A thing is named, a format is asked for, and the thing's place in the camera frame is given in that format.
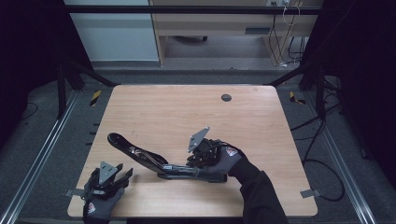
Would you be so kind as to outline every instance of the wooden table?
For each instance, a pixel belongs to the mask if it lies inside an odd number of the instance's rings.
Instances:
[[[222,94],[232,100],[224,102]],[[108,102],[77,188],[83,188],[100,161],[120,173],[134,167],[129,188],[113,210],[113,217],[241,217],[240,184],[198,180],[164,180],[112,147],[109,133],[184,165],[190,136],[209,126],[209,139],[241,148],[249,160],[271,178],[287,216],[313,216],[315,200],[301,190],[309,185],[276,89],[270,86],[118,86]],[[74,196],[71,217],[82,216],[83,201]]]

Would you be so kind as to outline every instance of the black glove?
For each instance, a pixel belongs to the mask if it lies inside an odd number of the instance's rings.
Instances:
[[[234,147],[221,147],[220,160],[214,166],[206,166],[205,170],[209,173],[224,173],[228,174],[233,166],[242,158],[245,154]]]
[[[101,199],[98,196],[93,196],[90,204],[88,204],[87,217],[109,220],[111,217],[111,211],[120,200],[123,193],[124,188],[120,188],[112,198],[108,198],[106,200]]]

